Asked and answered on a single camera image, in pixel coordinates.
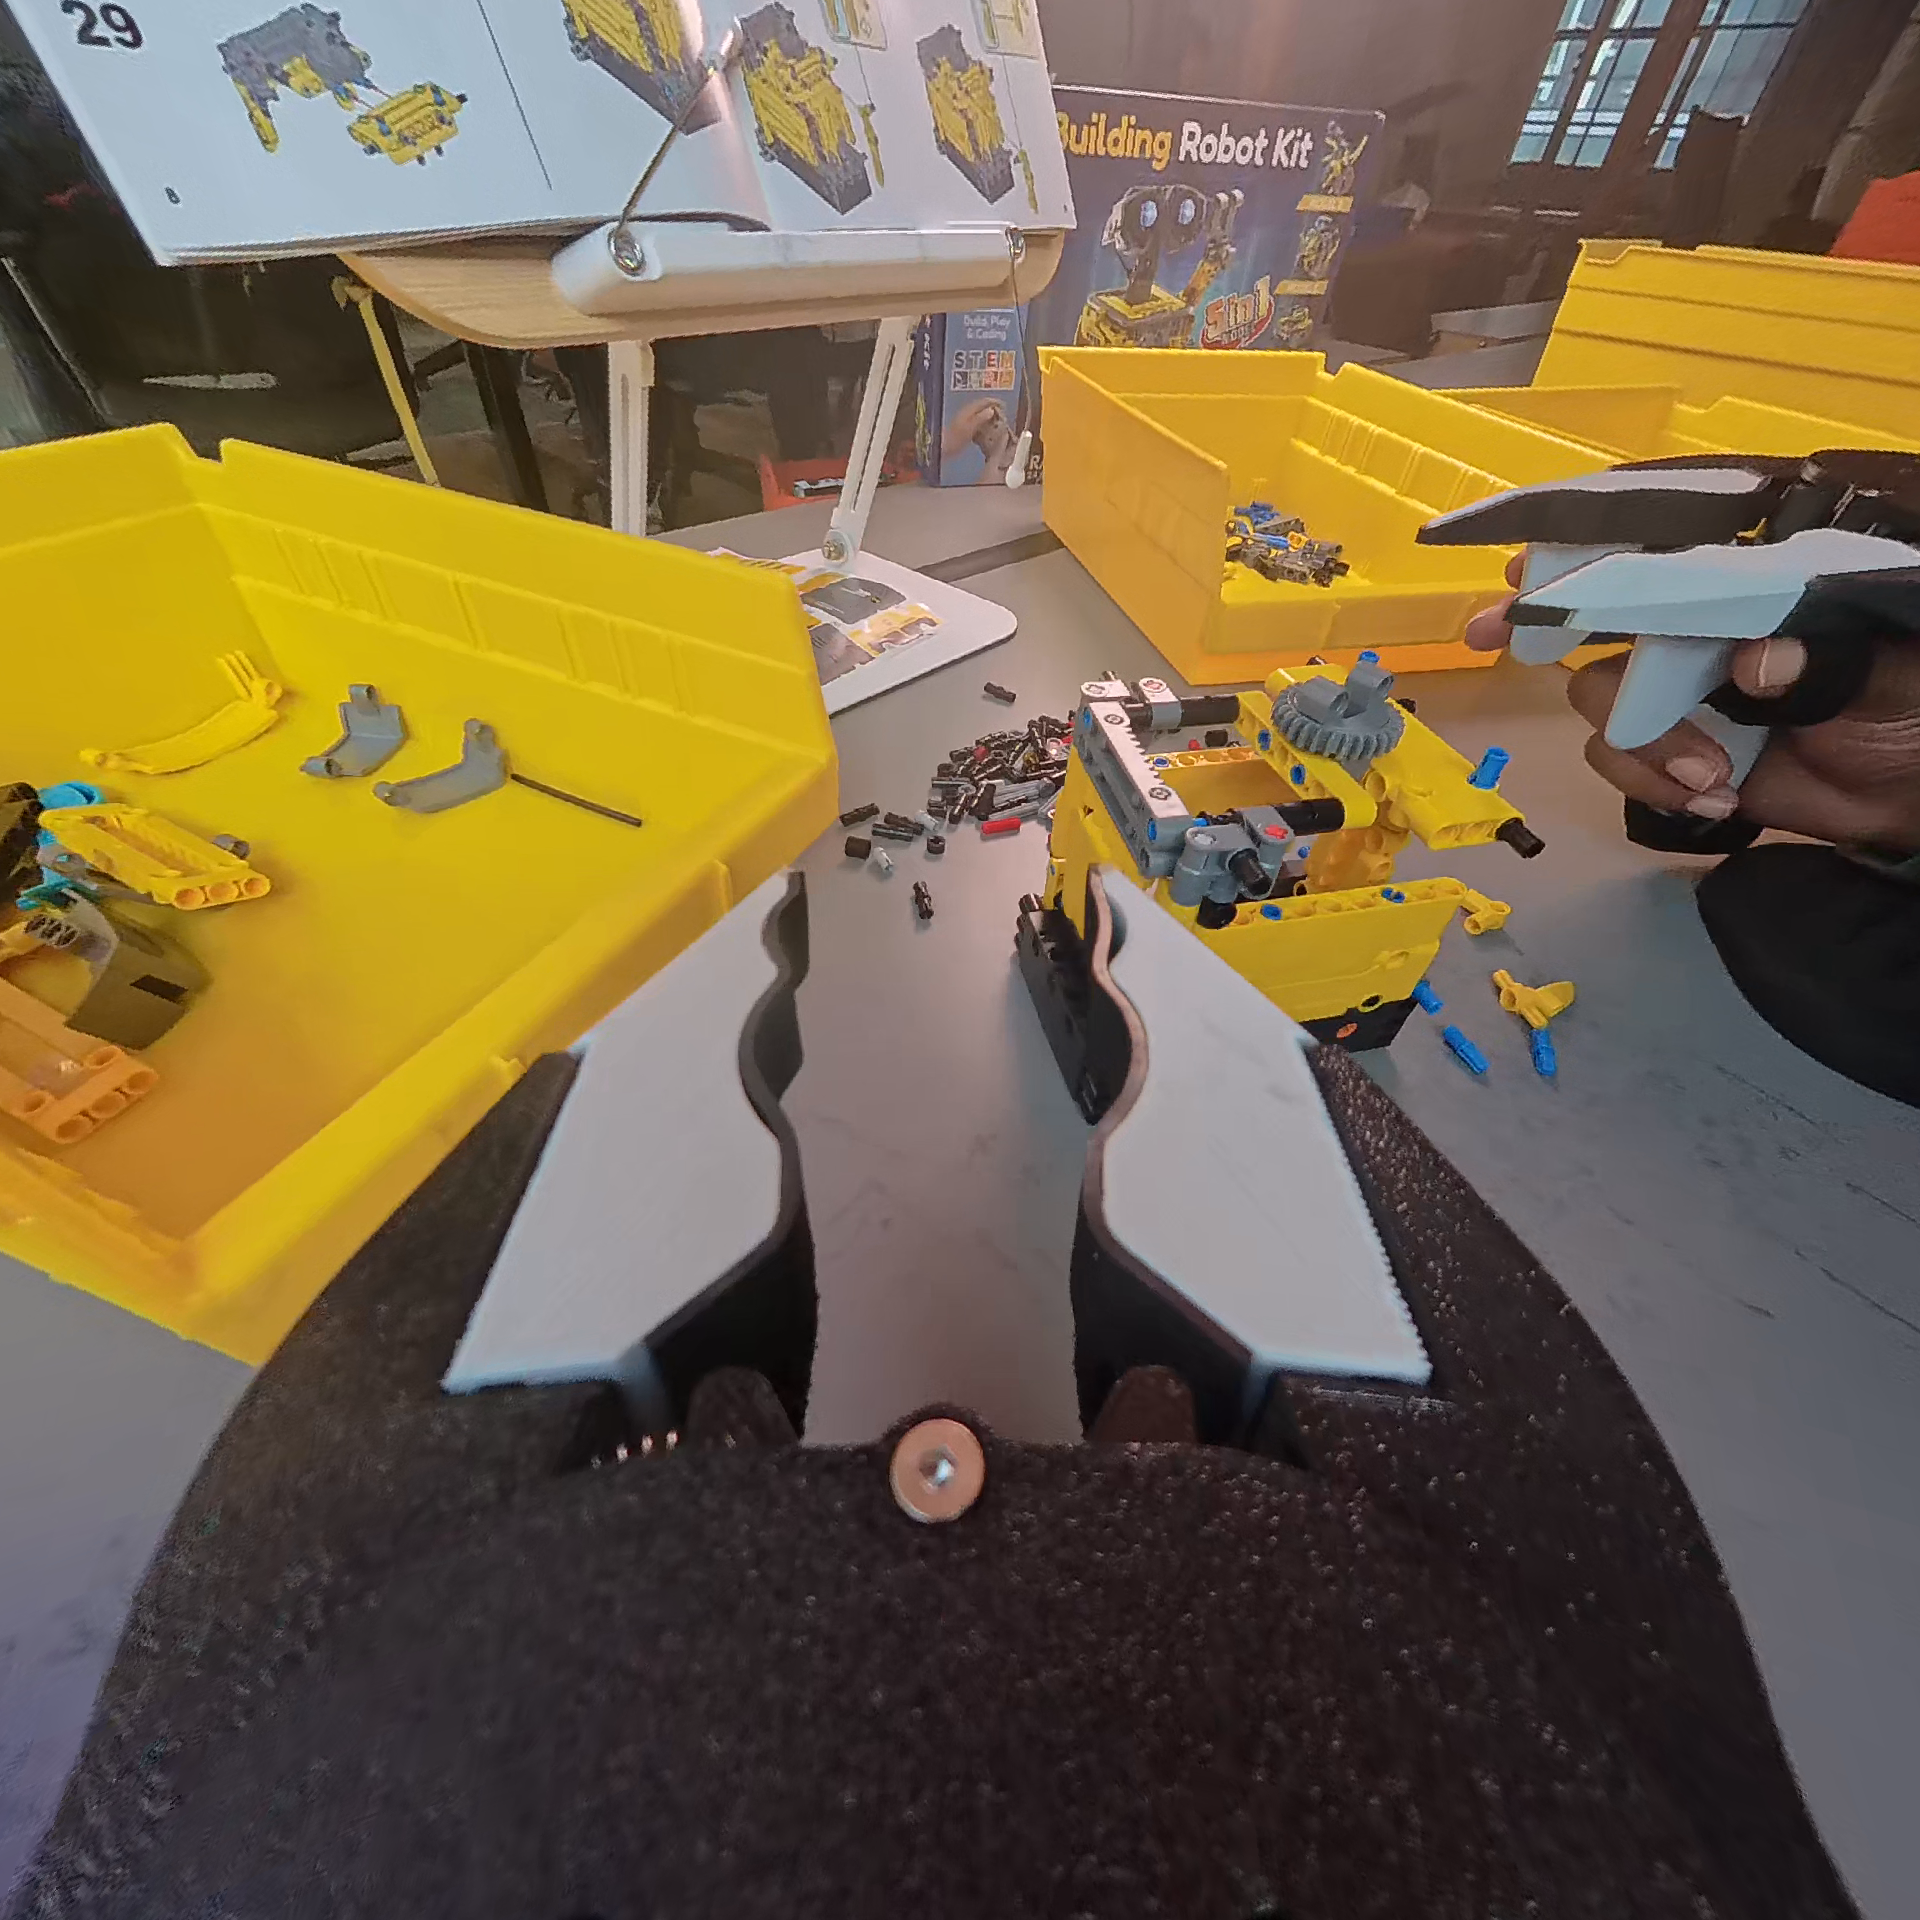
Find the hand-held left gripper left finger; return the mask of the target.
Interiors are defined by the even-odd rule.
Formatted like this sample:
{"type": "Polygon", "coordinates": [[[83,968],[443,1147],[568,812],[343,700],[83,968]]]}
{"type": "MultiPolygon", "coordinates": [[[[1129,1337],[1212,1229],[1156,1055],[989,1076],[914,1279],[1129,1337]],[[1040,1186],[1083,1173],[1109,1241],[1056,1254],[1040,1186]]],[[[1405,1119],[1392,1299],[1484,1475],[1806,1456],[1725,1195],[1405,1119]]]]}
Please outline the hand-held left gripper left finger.
{"type": "Polygon", "coordinates": [[[607,1390],[664,1440],[737,1390],[803,1437],[821,1298],[786,1094],[808,972],[808,882],[779,872],[572,1048],[445,1396],[607,1390]]]}

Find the yellow lego robot model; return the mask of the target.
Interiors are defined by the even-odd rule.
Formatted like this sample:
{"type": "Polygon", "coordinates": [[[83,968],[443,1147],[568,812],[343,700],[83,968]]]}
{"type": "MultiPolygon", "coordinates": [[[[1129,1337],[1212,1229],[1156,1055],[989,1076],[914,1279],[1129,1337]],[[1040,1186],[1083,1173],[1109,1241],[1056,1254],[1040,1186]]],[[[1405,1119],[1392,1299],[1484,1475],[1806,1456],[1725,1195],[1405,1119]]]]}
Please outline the yellow lego robot model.
{"type": "Polygon", "coordinates": [[[1501,767],[1419,721],[1379,654],[1218,698],[1154,678],[1085,682],[1046,888],[1016,921],[1023,982],[1083,1117],[1121,1089],[1113,1024],[1092,1007],[1098,870],[1152,896],[1313,1038],[1387,1048],[1448,926],[1507,915],[1459,879],[1400,879],[1405,846],[1545,852],[1501,767]]]}

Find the heap of grey lego parts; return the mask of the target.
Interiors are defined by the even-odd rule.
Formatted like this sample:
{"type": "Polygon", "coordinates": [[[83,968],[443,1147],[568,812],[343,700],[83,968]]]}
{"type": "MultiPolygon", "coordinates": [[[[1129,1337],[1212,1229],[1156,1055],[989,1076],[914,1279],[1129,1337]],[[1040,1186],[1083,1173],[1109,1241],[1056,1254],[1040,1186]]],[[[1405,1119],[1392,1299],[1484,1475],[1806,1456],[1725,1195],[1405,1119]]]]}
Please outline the heap of grey lego parts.
{"type": "Polygon", "coordinates": [[[1350,575],[1342,542],[1309,536],[1301,517],[1273,503],[1247,503],[1228,513],[1227,563],[1270,583],[1333,589],[1350,575]]]}

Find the pile of small lego pins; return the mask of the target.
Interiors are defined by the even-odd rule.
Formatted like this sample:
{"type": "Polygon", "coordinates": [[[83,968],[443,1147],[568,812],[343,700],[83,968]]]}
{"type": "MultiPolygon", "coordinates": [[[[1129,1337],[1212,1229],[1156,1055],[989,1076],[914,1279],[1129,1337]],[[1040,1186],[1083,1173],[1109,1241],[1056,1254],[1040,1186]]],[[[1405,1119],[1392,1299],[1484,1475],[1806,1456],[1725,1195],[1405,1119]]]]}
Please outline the pile of small lego pins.
{"type": "Polygon", "coordinates": [[[963,850],[1042,845],[1066,793],[1075,724],[1023,711],[1003,682],[989,682],[986,698],[1003,721],[940,756],[915,803],[868,802],[838,814],[841,863],[879,882],[898,879],[915,925],[937,919],[937,879],[963,850]]]}

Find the yellow plastic parts bin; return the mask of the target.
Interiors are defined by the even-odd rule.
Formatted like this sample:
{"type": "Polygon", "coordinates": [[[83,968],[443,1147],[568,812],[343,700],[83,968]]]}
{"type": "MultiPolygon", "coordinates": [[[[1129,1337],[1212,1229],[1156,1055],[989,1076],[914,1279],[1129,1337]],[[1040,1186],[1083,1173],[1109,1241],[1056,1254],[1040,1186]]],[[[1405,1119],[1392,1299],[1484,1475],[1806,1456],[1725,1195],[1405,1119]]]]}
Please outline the yellow plastic parts bin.
{"type": "Polygon", "coordinates": [[[1314,354],[1042,354],[1046,525],[1191,685],[1379,654],[1405,678],[1475,665],[1461,635],[1504,591],[1507,548],[1419,529],[1488,493],[1607,469],[1534,418],[1314,354]],[[1265,503],[1342,548],[1333,586],[1228,559],[1265,503]]]}
{"type": "Polygon", "coordinates": [[[105,882],[211,982],[89,1140],[4,1119],[4,1259],[260,1364],[529,1068],[808,850],[838,763],[782,575],[146,424],[4,450],[4,783],[64,781],[242,845],[272,892],[182,912],[105,882]],[[83,767],[225,707],[231,652],[287,688],[272,731],[186,774],[83,767]],[[307,777],[350,682],[407,746],[307,777]],[[373,797],[458,763],[470,717],[646,826],[515,781],[373,797]]]}

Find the yellow lego connector blue pin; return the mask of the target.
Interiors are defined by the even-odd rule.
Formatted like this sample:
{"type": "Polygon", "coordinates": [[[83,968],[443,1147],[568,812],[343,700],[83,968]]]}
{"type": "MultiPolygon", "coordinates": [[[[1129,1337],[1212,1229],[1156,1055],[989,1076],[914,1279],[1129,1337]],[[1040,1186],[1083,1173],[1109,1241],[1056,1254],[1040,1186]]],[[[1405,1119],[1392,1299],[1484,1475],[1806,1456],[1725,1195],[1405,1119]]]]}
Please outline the yellow lego connector blue pin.
{"type": "Polygon", "coordinates": [[[1554,1041],[1554,1021],[1575,1001],[1575,982],[1563,979],[1542,988],[1525,985],[1509,971],[1494,972],[1494,991],[1501,1011],[1519,1018],[1527,1030],[1527,1055],[1542,1080],[1560,1076],[1560,1050],[1554,1041]]]}

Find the black lego axle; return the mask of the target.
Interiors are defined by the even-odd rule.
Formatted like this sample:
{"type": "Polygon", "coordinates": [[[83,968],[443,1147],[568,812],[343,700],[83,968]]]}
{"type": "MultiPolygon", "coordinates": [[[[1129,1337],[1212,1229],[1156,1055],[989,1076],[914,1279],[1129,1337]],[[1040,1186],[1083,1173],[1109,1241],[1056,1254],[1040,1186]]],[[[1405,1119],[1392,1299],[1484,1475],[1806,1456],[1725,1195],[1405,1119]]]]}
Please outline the black lego axle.
{"type": "Polygon", "coordinates": [[[524,787],[529,793],[538,793],[541,797],[548,797],[555,803],[565,803],[572,810],[581,810],[591,817],[613,822],[613,823],[625,826],[625,830],[644,830],[646,826],[644,817],[634,814],[634,812],[615,810],[615,806],[597,803],[591,797],[581,797],[581,796],[565,793],[561,787],[552,787],[547,781],[535,781],[531,774],[508,774],[508,781],[515,781],[518,787],[524,787]]]}

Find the grey curved lego panel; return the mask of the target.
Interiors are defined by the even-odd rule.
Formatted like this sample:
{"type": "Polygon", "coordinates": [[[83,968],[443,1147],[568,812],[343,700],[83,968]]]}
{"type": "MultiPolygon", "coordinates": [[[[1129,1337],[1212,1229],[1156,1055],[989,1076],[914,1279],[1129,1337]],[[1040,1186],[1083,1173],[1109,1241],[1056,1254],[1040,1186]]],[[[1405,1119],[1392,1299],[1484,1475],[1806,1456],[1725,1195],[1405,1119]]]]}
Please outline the grey curved lego panel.
{"type": "Polygon", "coordinates": [[[301,774],[316,781],[361,781],[382,771],[412,741],[397,704],[379,698],[373,682],[350,682],[338,704],[338,738],[301,761],[301,774]]]}
{"type": "Polygon", "coordinates": [[[376,781],[373,797],[403,812],[439,814],[499,793],[515,777],[492,724],[470,717],[458,763],[407,781],[376,781]]]}

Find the orange lego beam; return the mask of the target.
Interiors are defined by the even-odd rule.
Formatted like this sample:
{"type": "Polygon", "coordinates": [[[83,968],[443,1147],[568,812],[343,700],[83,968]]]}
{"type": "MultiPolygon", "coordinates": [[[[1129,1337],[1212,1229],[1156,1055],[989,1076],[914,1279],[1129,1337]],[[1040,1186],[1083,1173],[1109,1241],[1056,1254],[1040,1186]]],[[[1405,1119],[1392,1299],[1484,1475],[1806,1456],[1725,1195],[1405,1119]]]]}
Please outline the orange lego beam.
{"type": "Polygon", "coordinates": [[[64,1021],[4,1015],[4,1117],[50,1146],[77,1146],[159,1089],[159,1070],[64,1021]]]}

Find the yellow lego beam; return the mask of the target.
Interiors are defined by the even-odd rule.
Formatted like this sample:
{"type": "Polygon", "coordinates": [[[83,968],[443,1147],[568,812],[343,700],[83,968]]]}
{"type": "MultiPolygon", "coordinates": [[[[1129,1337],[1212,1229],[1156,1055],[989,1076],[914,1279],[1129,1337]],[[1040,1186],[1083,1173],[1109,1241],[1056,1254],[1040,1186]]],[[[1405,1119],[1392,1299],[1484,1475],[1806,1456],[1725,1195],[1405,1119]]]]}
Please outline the yellow lego beam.
{"type": "Polygon", "coordinates": [[[182,912],[238,908],[272,892],[268,872],[225,837],[178,826],[133,803],[83,803],[40,817],[50,863],[67,879],[99,875],[182,912]]]}

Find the yellow curved lego panel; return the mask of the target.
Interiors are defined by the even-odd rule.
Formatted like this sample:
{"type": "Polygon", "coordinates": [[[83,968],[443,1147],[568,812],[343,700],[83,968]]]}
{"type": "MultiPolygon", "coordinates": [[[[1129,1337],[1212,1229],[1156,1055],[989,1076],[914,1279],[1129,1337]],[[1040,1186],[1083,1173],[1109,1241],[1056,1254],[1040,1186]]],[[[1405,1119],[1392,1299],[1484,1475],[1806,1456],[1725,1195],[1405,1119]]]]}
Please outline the yellow curved lego panel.
{"type": "Polygon", "coordinates": [[[120,750],[83,750],[83,767],[145,777],[186,774],[237,756],[272,731],[283,721],[287,688],[265,674],[245,652],[219,654],[216,669],[231,688],[225,707],[182,731],[155,741],[120,750]]]}

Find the lego instruction booklet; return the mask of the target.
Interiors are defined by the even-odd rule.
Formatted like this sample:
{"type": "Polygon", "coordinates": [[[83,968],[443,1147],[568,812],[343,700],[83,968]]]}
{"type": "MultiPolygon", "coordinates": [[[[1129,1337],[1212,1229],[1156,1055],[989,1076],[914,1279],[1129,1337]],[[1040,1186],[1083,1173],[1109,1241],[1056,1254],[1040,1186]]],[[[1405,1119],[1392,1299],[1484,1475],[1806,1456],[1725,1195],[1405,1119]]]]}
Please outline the lego instruction booklet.
{"type": "Polygon", "coordinates": [[[6,2],[159,265],[633,212],[1069,232],[1033,2],[6,2]]]}

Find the person's right hand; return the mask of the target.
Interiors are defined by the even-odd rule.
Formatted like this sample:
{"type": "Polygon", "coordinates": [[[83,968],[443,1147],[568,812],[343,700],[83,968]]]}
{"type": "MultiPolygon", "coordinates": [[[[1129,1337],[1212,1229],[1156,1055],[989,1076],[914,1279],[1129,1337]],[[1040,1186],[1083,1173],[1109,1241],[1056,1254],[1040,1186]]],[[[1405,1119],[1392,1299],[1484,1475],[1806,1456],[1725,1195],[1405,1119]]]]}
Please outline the person's right hand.
{"type": "Polygon", "coordinates": [[[1629,657],[1573,672],[1567,698],[1591,725],[1584,758],[1618,796],[1689,822],[1752,822],[1885,859],[1917,852],[1917,638],[1878,642],[1854,700],[1811,728],[1778,728],[1743,783],[1725,746],[1682,721],[1639,750],[1604,738],[1629,657]]]}

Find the background window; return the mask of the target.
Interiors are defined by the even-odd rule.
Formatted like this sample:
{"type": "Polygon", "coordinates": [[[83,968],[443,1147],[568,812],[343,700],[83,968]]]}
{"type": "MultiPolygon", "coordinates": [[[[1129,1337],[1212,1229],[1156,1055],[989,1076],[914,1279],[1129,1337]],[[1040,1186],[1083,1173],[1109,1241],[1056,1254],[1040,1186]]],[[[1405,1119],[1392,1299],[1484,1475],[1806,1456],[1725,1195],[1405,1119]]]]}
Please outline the background window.
{"type": "Polygon", "coordinates": [[[1596,172],[1644,84],[1657,170],[1670,170],[1695,117],[1746,120],[1786,61],[1809,2],[1563,2],[1514,167],[1596,172]]]}

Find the blue robot kit box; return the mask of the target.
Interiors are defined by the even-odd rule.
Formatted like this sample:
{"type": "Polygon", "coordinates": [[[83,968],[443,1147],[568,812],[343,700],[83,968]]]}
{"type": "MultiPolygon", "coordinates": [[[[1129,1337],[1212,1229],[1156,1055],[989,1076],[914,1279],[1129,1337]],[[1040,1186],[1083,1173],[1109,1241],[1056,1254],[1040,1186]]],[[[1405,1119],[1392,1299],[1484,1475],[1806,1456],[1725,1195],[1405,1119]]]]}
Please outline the blue robot kit box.
{"type": "Polygon", "coordinates": [[[937,489],[1042,469],[1042,349],[1307,349],[1387,117],[1139,90],[1055,93],[1076,228],[1046,291],[925,319],[915,454],[937,489]]]}

